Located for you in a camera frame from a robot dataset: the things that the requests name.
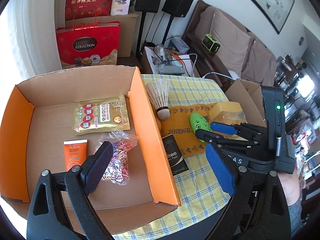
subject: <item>gold packet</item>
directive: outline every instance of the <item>gold packet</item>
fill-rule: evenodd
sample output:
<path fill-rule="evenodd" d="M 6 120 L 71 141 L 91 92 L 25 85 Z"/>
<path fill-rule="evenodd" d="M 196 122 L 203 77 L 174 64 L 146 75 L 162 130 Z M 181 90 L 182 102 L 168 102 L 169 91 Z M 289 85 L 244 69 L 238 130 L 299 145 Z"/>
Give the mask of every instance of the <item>gold packet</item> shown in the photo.
<path fill-rule="evenodd" d="M 78 102 L 74 115 L 76 134 L 130 130 L 124 95 Z"/>

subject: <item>sofa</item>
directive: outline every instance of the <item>sofa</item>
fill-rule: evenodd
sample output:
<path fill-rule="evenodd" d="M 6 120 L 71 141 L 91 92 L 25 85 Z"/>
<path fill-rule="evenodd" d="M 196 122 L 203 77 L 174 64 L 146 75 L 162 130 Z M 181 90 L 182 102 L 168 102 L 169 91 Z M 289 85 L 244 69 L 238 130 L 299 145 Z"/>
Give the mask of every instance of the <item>sofa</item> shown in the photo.
<path fill-rule="evenodd" d="M 221 44 L 215 55 L 209 53 L 201 43 L 208 33 Z M 183 40 L 209 66 L 210 69 L 202 71 L 202 75 L 212 70 L 264 86 L 274 85 L 276 57 L 254 33 L 218 8 L 198 1 Z M 220 76 L 219 80 L 221 85 L 228 82 Z"/>

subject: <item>bag of rubber bands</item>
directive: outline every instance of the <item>bag of rubber bands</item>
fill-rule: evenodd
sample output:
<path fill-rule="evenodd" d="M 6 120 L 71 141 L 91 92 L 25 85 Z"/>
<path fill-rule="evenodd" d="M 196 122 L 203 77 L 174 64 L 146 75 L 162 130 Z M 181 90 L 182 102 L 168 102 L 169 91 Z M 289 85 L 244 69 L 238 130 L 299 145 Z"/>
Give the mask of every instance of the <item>bag of rubber bands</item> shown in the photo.
<path fill-rule="evenodd" d="M 128 152 L 137 145 L 138 136 L 124 131 L 103 133 L 95 148 L 96 152 L 104 141 L 113 145 L 113 157 L 101 180 L 110 180 L 118 185 L 126 185 L 129 181 Z"/>

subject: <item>blue gripper pad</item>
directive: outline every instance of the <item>blue gripper pad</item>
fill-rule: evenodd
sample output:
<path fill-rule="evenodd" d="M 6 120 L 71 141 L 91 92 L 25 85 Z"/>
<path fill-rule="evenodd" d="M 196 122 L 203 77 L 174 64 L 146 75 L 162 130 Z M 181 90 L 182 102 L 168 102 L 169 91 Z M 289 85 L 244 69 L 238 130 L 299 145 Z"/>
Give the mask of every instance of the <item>blue gripper pad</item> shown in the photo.
<path fill-rule="evenodd" d="M 215 132 L 220 132 L 228 135 L 237 134 L 237 130 L 232 126 L 224 123 L 219 122 L 212 122 L 210 124 L 210 129 Z"/>
<path fill-rule="evenodd" d="M 82 164 L 81 179 L 84 183 L 84 193 L 86 196 L 96 190 L 112 157 L 113 145 L 105 141 L 97 152 L 89 156 Z"/>
<path fill-rule="evenodd" d="M 208 163 L 216 175 L 222 190 L 233 197 L 236 192 L 234 177 L 211 144 L 207 144 L 205 156 L 207 157 Z"/>

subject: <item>orange cloth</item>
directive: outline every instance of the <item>orange cloth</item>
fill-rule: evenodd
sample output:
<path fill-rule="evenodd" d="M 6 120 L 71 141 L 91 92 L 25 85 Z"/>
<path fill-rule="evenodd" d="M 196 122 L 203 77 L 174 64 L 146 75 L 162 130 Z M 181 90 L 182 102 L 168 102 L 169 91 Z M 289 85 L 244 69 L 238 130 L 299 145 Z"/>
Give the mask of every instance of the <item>orange cloth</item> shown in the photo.
<path fill-rule="evenodd" d="M 161 136 L 173 134 L 183 157 L 189 157 L 205 151 L 206 143 L 200 142 L 192 131 L 189 117 L 192 113 L 201 114 L 209 122 L 209 111 L 214 104 L 176 106 L 169 108 L 170 117 L 161 121 Z"/>

